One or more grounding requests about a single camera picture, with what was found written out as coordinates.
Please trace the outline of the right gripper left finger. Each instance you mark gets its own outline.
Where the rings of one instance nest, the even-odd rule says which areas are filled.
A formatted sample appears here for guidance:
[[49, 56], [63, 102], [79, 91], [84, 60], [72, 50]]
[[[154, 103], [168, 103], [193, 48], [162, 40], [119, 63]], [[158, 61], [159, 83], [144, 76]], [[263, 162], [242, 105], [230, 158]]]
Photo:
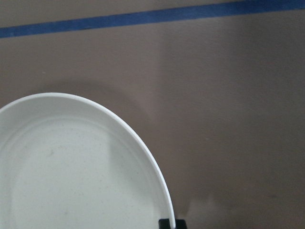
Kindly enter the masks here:
[[170, 229], [169, 219], [160, 219], [159, 220], [159, 229]]

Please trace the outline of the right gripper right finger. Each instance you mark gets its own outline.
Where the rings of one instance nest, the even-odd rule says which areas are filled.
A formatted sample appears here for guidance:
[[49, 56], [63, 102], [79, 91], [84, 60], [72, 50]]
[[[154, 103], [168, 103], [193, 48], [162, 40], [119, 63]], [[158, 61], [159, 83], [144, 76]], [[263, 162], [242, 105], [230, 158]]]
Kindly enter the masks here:
[[184, 219], [176, 220], [176, 229], [187, 229], [187, 225]]

